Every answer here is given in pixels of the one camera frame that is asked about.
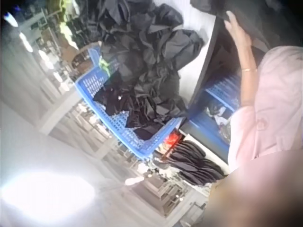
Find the woman's hand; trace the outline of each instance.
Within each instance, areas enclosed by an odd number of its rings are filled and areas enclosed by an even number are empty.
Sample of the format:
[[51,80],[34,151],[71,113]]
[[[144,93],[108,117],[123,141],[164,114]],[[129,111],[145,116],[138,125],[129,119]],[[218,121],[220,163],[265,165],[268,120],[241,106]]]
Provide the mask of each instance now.
[[240,27],[238,24],[236,16],[230,12],[226,12],[230,22],[225,21],[225,27],[227,31],[231,34],[238,51],[251,47],[251,38],[250,36]]

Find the pile of black clothes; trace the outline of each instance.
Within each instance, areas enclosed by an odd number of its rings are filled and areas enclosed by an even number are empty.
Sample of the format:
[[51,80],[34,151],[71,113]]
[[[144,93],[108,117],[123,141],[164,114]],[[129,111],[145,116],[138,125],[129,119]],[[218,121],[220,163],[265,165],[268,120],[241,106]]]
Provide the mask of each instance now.
[[204,186],[224,178],[224,172],[214,162],[205,158],[205,152],[194,142],[182,141],[167,159],[179,176],[191,185]]
[[102,41],[106,62],[119,69],[95,94],[110,116],[129,111],[126,127],[149,140],[164,124],[186,115],[178,95],[178,70],[199,55],[204,44],[194,31],[176,30],[183,18],[152,0],[77,0],[91,42]]

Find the gold bracelet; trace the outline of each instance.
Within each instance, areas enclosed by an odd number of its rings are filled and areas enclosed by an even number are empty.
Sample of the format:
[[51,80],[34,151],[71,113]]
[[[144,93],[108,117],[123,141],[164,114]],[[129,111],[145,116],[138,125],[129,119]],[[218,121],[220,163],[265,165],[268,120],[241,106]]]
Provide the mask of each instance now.
[[242,72],[257,71],[257,69],[242,69]]

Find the hanging black clothes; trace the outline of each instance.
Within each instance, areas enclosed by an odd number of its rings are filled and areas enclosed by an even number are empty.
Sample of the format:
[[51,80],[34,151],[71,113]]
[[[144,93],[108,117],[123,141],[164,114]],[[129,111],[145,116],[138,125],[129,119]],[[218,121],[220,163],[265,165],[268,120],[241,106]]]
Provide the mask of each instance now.
[[110,116],[128,111],[126,127],[149,140],[170,119],[186,115],[178,95],[178,70],[204,44],[194,31],[175,30],[183,18],[152,0],[77,0],[91,42],[102,41],[102,57],[119,68],[93,100]]
[[268,48],[282,45],[301,46],[302,28],[292,22],[287,10],[277,12],[265,0],[191,0],[196,9],[229,20],[232,11],[253,38],[263,41]]
[[167,162],[180,170],[179,176],[183,180],[204,186],[224,178],[222,169],[205,157],[205,152],[198,145],[186,140],[175,146]]

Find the ceiling light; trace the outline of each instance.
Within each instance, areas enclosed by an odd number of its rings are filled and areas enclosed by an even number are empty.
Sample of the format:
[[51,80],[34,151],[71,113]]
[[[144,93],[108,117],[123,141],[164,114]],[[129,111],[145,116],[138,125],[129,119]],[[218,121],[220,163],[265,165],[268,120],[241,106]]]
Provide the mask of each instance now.
[[108,137],[110,136],[110,134],[108,133],[108,131],[105,129],[105,127],[103,125],[97,124],[97,127],[103,134],[105,134]]
[[149,170],[149,167],[148,167],[146,164],[140,163],[140,164],[138,165],[137,171],[138,171],[139,173],[144,174],[144,173],[146,173],[148,170]]
[[82,178],[49,172],[19,175],[2,188],[6,203],[45,224],[81,210],[94,197],[94,188]]
[[89,122],[90,122],[91,124],[96,123],[96,122],[97,122],[96,116],[95,116],[95,115],[92,115],[92,116],[89,118]]
[[7,12],[6,14],[4,14],[4,19],[13,27],[18,27],[17,21],[10,13]]
[[61,84],[60,84],[60,87],[62,87],[62,89],[63,89],[64,91],[69,91],[69,90],[70,90],[70,88],[68,87],[68,85],[67,85],[66,83],[61,83]]
[[46,54],[44,51],[39,50],[38,52],[39,52],[39,55],[41,56],[41,58],[42,58],[45,62],[49,61],[49,57],[47,56],[47,54]]
[[54,69],[54,66],[50,61],[46,61],[45,64],[46,64],[47,68],[49,68],[50,70]]
[[22,40],[23,45],[25,46],[26,50],[28,52],[33,52],[32,46],[29,44],[29,42],[27,41],[26,36],[22,32],[20,32],[19,37]]
[[61,76],[57,73],[57,72],[54,72],[53,73],[53,76],[57,79],[57,81],[59,81],[60,83],[63,82],[63,79],[61,78]]
[[87,112],[86,107],[84,107],[81,103],[78,104],[78,107],[82,112],[85,112],[85,113]]
[[22,32],[20,32],[19,37],[22,41],[27,40],[26,36]]
[[23,44],[24,44],[24,46],[25,46],[25,48],[26,48],[26,50],[28,51],[28,52],[33,52],[33,48],[32,48],[32,46],[29,44],[29,42],[27,41],[27,40],[24,40],[23,41]]
[[128,179],[125,180],[125,185],[131,186],[131,185],[139,183],[143,180],[144,180],[144,177],[142,177],[142,176],[139,176],[139,177],[136,177],[136,178],[128,178]]

